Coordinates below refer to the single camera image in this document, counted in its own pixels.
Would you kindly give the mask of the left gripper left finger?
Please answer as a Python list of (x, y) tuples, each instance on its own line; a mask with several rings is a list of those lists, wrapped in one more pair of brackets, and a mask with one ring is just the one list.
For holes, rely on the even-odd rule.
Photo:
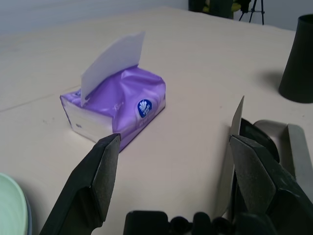
[(106, 220), (114, 189), (120, 135), (100, 139), (71, 172), (42, 235), (90, 235)]

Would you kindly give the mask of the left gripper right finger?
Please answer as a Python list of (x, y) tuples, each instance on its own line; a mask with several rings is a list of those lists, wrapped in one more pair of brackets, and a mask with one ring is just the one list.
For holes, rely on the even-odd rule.
[(229, 143), (248, 212), (266, 215), (278, 235), (311, 235), (313, 204), (291, 174), (256, 141), (232, 135)]

